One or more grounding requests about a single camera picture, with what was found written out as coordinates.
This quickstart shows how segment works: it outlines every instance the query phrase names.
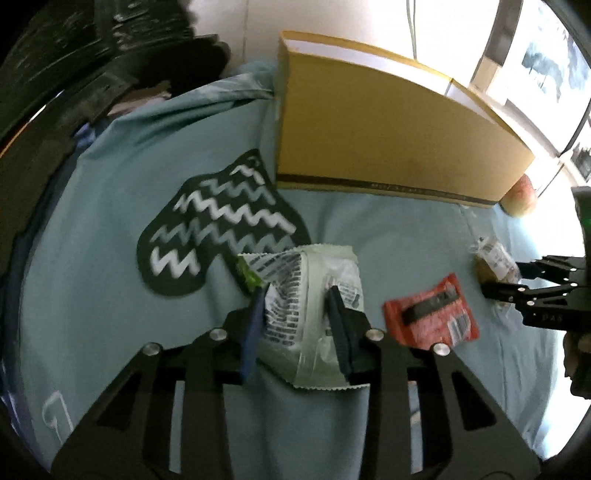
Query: cable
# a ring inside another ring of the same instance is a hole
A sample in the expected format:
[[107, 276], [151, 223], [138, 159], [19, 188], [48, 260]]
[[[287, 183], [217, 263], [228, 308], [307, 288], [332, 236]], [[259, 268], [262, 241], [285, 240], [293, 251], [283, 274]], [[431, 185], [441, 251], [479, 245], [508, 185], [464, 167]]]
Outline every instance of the cable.
[[413, 58], [417, 59], [417, 37], [415, 34], [415, 18], [417, 13], [417, 0], [413, 0], [413, 15], [410, 14], [410, 0], [407, 0], [408, 29], [410, 30], [410, 41], [413, 45]]

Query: white plastic packet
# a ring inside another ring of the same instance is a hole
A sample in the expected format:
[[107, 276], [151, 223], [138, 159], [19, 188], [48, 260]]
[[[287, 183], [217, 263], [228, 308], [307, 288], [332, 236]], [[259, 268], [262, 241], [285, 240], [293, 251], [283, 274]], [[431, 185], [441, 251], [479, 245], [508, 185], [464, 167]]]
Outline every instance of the white plastic packet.
[[[494, 236], [480, 237], [475, 248], [475, 266], [478, 282], [499, 281], [520, 283], [521, 272], [505, 247]], [[497, 301], [495, 306], [500, 314], [506, 316], [510, 303]]]
[[351, 247], [306, 245], [278, 254], [242, 254], [243, 273], [267, 285], [258, 358], [295, 387], [352, 388], [340, 372], [324, 302], [337, 285], [347, 308], [363, 311]]

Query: snack bag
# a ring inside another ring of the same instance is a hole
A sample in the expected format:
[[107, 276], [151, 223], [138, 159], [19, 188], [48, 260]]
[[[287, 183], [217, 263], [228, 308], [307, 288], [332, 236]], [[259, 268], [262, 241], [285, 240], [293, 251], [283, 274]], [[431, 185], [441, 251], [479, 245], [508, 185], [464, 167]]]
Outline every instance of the snack bag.
[[480, 237], [476, 246], [475, 267], [478, 282], [519, 283], [521, 272], [503, 244], [493, 236]]
[[250, 289], [266, 287], [265, 327], [258, 358], [298, 388], [352, 387], [339, 368], [325, 312], [337, 286], [347, 308], [363, 311], [357, 257], [351, 247], [305, 245], [276, 254], [241, 254], [239, 270]]
[[454, 347], [476, 340], [478, 325], [455, 274], [434, 289], [384, 304], [388, 332], [400, 344], [429, 350], [434, 343]]

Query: cardboard box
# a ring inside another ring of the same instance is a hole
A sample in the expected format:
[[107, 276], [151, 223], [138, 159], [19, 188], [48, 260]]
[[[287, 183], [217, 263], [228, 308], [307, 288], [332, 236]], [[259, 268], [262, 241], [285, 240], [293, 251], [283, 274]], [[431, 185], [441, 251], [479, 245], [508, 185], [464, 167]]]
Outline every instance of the cardboard box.
[[534, 159], [453, 79], [380, 48], [284, 31], [277, 182], [492, 206]]

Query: apple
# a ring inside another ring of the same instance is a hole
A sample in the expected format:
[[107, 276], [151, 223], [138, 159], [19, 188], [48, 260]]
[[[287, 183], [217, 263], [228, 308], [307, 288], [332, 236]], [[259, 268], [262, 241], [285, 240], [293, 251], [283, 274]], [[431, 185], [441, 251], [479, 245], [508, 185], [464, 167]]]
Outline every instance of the apple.
[[501, 199], [501, 207], [512, 217], [521, 218], [529, 215], [538, 204], [538, 196], [530, 178], [523, 174]]

